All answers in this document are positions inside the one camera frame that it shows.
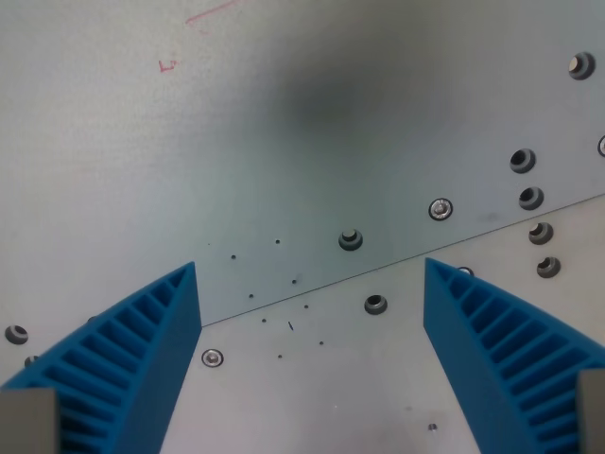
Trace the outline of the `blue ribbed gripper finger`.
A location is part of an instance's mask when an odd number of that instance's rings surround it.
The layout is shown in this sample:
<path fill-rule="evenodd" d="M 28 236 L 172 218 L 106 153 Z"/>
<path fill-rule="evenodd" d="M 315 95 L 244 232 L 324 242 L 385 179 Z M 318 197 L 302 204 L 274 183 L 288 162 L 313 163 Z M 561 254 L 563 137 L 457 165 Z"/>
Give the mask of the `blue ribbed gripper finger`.
<path fill-rule="evenodd" d="M 158 453 L 201 332 L 194 263 L 94 316 L 2 385 L 52 389 L 63 453 Z"/>
<path fill-rule="evenodd" d="M 578 453 L 576 383 L 604 348 L 478 277 L 424 262 L 423 327 L 482 453 Z"/>

